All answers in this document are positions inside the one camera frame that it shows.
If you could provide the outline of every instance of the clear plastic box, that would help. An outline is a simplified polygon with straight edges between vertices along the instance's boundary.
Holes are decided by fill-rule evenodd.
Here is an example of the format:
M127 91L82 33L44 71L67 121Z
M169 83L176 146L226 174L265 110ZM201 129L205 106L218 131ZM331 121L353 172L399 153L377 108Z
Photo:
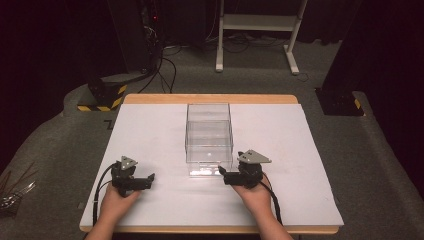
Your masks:
M218 166L231 169L233 136L229 104L188 104L185 147L191 177L220 176Z

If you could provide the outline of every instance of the black backdrop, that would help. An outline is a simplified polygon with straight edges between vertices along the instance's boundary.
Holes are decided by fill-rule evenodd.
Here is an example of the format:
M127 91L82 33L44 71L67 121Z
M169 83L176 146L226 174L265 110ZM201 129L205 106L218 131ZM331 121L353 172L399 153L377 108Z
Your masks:
M41 123L59 114L64 96L84 84L63 37L63 1L0 3L0 171Z
M323 88L366 93L396 157L424 197L424 3L367 0Z

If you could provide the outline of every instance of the metal bracket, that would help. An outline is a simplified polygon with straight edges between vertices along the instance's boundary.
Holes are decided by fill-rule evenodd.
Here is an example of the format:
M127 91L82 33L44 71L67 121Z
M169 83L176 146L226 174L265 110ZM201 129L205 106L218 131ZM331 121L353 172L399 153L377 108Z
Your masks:
M126 156L121 157L121 169L122 170L128 169L128 168L135 166L137 164L138 164L138 162L131 159L131 158L128 158Z
M264 155L257 153L256 151L249 149L249 151L240 155L237 160L247 164L257 164L257 163L270 163L272 162L269 158Z

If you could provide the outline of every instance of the electrical wire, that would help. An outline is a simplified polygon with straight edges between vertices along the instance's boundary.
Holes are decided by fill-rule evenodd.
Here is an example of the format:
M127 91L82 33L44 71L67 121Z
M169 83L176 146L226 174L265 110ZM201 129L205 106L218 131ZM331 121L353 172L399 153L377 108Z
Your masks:
M110 183L110 182L112 182L112 180L109 180L109 181L107 181L107 182L105 182L105 183L103 183L103 185L100 187L100 190L106 185L106 184L108 184L108 183Z
M99 206L99 193L100 193L100 189L103 187L101 186L102 182L103 182L103 178L105 177L106 173L115 165L112 164L110 165L108 168L106 168L106 170L103 172L102 176L99 179L99 182L97 184L97 188L96 188L96 192L94 194L94 201L93 201L93 226L97 223L97 211L98 211L98 206Z
M174 53L167 53L167 54L163 54L164 56L172 56L172 55L176 55L177 53L181 52L183 50L183 46L181 45L176 45L176 46L169 46L169 47L165 47L164 50L168 50L168 49L172 49L172 48L177 48L178 50Z
M235 9L234 9L234 14L237 14L239 4L240 4L240 0L237 0L236 7L235 7Z
M174 83L175 83L175 77L177 76L177 67L175 66L175 64L169 60L168 58L162 58L165 61L168 61L169 63L172 64L172 66L174 67L174 77L172 78L172 82L171 82L171 87L169 88L169 93L172 93L173 88L174 88Z
M272 191L272 189L270 187L268 187L265 183L263 182L259 182L262 186L264 186L264 188L266 190L268 190L268 192L271 194L272 197L272 201L274 202L274 208L275 208L275 216L277 217L278 222L283 225L283 222L281 220L281 213L280 213L280 204L278 204L278 198L275 195L274 191Z
M212 28L211 28L211 31L209 32L208 36L206 37L206 41L212 35L213 29L215 28L216 16L218 15L217 13L218 13L218 0L215 1L215 16L213 17Z
M259 39L251 40L251 39L247 38L244 33L242 33L240 36L226 37L223 41L223 43L230 41L234 45L244 45L244 47L242 49L233 50L233 49L228 48L228 46L227 47L223 46L223 49L226 52L229 52L229 53L242 53L242 52L246 51L249 47L276 47L276 46L284 45L288 41L288 39L274 38L269 43L258 43L258 41L261 41L261 40L263 40L263 39L259 38ZM214 42L214 41L210 40L210 41L206 42L206 46L211 45L211 42ZM217 46L217 44L214 42L213 47L211 47L211 49L207 49L207 50L214 51L214 50L216 50L216 46Z
M172 67L174 68L174 76L173 76L173 78L172 78L172 82L171 82L171 85L169 85L168 84L168 82L165 80L165 78L162 76L162 74L160 73L160 69L162 68L162 63L163 63L163 60L165 60L165 61L167 61L167 62L169 62L169 63L171 63L172 64ZM175 78L176 78L176 75L177 75L177 67L175 66L175 64L174 64L174 62L172 62L171 60L169 60L168 58L164 58L163 57L163 50L162 50L162 52L161 52L161 57L160 57L160 62L159 62L159 66L156 68L156 71L155 71L155 74L153 74L153 76L150 78L150 80L149 80L149 82L140 90L140 91L138 91L138 93L141 93L144 89L146 89L149 85L150 85L150 83L152 83L152 81L153 81L153 79L156 77L156 75L158 75L159 74L159 76L161 77L161 85L162 85L162 90L163 90L163 92L165 93L166 91L165 91L165 88L164 88L164 86L163 86L163 83L165 82L165 84L168 86L168 89L169 89L169 93L172 93L173 92L173 87L174 87L174 84L175 84Z
M266 180L268 180L269 187L270 187L270 188L271 188L271 190L272 190L272 185L271 185L271 182L269 181L268 175L266 175L266 173L264 173L264 172L262 172L262 173L264 174L264 176L265 176Z

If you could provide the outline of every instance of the black curtain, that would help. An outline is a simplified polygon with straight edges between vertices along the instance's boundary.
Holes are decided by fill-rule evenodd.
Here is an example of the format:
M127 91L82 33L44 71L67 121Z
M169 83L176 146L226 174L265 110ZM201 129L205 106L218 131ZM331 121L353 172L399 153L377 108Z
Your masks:
M343 40L362 0L309 0L297 40L323 45Z
M363 1L323 89L363 91L396 157L424 197L424 3Z
M63 110L65 95L86 83L64 37L66 17L64 1L0 4L0 172L40 124Z

